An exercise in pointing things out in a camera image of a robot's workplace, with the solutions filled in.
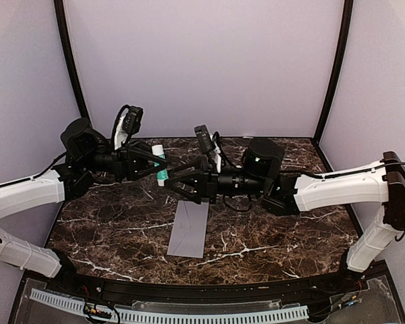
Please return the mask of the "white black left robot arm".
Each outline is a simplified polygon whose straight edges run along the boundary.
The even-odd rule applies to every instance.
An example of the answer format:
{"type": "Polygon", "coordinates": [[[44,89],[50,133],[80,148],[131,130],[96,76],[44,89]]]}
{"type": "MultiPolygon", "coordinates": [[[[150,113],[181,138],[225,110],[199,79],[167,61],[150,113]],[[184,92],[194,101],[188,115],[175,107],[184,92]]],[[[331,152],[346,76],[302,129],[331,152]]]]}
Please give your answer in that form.
{"type": "MultiPolygon", "coordinates": [[[[139,127],[132,120],[121,131],[121,142],[111,143],[92,128],[86,118],[73,121],[61,134],[64,163],[54,160],[44,171],[27,178],[0,184],[0,220],[35,207],[71,201],[84,196],[94,184],[94,173],[107,172],[115,182],[135,181],[167,167],[163,157],[152,147],[131,140],[139,127]]],[[[55,283],[67,294],[77,294],[81,278],[74,274],[72,263],[62,252],[41,248],[19,239],[0,228],[0,262],[29,270],[55,283]]]]}

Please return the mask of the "grey paper envelope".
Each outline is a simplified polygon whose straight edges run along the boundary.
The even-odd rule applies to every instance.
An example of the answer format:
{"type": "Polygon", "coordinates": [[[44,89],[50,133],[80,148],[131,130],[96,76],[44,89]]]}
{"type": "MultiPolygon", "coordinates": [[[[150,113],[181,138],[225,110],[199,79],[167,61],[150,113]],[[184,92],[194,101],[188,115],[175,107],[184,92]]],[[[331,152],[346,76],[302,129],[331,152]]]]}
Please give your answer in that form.
{"type": "Polygon", "coordinates": [[[209,203],[200,205],[190,201],[178,201],[167,255],[203,258],[209,203]]]}

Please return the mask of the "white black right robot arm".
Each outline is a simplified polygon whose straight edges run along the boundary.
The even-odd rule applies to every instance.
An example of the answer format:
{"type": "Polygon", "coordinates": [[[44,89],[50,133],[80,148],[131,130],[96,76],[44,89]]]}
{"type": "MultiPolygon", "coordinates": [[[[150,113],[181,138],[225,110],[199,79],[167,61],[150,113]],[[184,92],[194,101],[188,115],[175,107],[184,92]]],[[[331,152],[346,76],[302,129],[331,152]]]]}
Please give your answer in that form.
{"type": "Polygon", "coordinates": [[[355,169],[311,173],[282,169],[284,149],[267,138],[253,138],[234,165],[221,153],[221,165],[207,157],[212,140],[203,140],[203,156],[169,171],[165,187],[194,203],[210,203],[217,196],[255,196],[262,208],[276,216],[298,215],[321,207],[379,203],[373,222],[343,255],[341,270],[331,287],[344,293],[392,241],[405,233],[405,162],[392,151],[379,161],[355,169]]]}

